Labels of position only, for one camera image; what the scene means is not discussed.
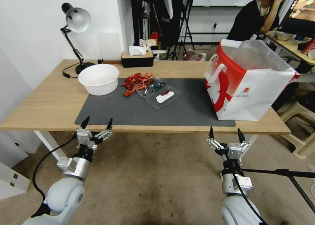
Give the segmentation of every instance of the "shopping bag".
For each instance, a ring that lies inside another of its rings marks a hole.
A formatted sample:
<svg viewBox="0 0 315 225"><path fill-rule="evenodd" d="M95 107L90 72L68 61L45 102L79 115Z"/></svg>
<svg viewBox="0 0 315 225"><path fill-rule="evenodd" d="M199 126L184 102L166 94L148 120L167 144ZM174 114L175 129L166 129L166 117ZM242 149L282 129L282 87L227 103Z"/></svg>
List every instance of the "shopping bag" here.
<svg viewBox="0 0 315 225"><path fill-rule="evenodd" d="M219 120L259 121L299 74L262 41L221 40L205 73Z"/></svg>

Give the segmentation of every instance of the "clear plastic box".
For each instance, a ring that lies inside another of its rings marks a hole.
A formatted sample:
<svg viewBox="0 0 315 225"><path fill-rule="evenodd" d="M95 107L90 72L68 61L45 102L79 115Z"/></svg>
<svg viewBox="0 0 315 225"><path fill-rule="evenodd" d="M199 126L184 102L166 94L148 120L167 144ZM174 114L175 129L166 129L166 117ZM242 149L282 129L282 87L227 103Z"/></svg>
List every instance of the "clear plastic box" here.
<svg viewBox="0 0 315 225"><path fill-rule="evenodd" d="M167 81L163 78L155 78L154 82L151 85L148 85L146 89L137 89L138 94L146 98L153 94L154 92L159 91L160 89L163 89L165 86L167 86Z"/></svg>
<svg viewBox="0 0 315 225"><path fill-rule="evenodd" d="M172 95L171 97L169 97L167 100L165 100L162 103L159 103L157 101L157 97L158 96L163 96L165 95L167 92L174 92L174 95ZM160 109L161 107L163 107L164 105L169 104L170 102L172 102L174 99L176 99L178 96L180 95L180 91L176 90L175 88L173 88L172 86L164 86L163 88L159 89L158 91L154 91L151 92L150 95L146 96L145 98L145 102L147 102L149 105L151 105L153 108L155 109Z"/></svg>
<svg viewBox="0 0 315 225"><path fill-rule="evenodd" d="M167 84L167 81L163 78L155 78L153 83L148 85L146 89L137 89L138 94L145 99L149 105L155 109L159 109L162 106L170 103L180 95L180 91L176 90L172 86ZM165 95L167 92L173 92L174 94L168 99L159 103L157 97Z"/></svg>

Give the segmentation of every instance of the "black shirt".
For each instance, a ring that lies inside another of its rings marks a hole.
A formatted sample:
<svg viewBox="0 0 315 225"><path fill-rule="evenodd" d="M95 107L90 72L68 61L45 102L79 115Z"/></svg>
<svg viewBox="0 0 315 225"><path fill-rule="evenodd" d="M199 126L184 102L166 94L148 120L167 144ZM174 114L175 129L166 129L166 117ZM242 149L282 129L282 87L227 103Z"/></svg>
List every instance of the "black shirt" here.
<svg viewBox="0 0 315 225"><path fill-rule="evenodd" d="M268 14L261 16L256 0L249 2L236 16L234 25L227 39L236 41L249 40L253 34L259 32L263 27L264 20ZM279 26L279 14L276 15L270 30L277 26Z"/></svg>

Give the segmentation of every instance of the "tissue box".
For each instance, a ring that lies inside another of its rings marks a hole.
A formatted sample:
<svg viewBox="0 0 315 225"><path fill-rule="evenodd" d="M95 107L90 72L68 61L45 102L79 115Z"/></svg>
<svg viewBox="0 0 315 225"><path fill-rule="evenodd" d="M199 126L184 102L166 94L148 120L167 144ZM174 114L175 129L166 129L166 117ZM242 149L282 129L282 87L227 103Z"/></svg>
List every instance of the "tissue box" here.
<svg viewBox="0 0 315 225"><path fill-rule="evenodd" d="M124 52L121 55L121 61L124 68L152 67L153 53L147 51L145 55L131 56L128 52Z"/></svg>

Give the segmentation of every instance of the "white bowl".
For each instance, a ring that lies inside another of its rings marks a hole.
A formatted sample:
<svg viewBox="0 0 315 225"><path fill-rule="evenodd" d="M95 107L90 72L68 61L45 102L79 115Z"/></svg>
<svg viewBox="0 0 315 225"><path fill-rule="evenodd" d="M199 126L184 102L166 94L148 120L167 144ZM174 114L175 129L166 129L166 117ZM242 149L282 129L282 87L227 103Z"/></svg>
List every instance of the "white bowl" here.
<svg viewBox="0 0 315 225"><path fill-rule="evenodd" d="M118 85L118 69L110 64L97 64L87 67L79 74L79 82L91 95L106 95Z"/></svg>
<svg viewBox="0 0 315 225"><path fill-rule="evenodd" d="M308 56L309 56L311 59L315 59L315 49L311 50L311 51L308 53Z"/></svg>
<svg viewBox="0 0 315 225"><path fill-rule="evenodd" d="M293 35L289 33L285 33L282 31L276 31L276 36L278 40L286 41L290 39Z"/></svg>

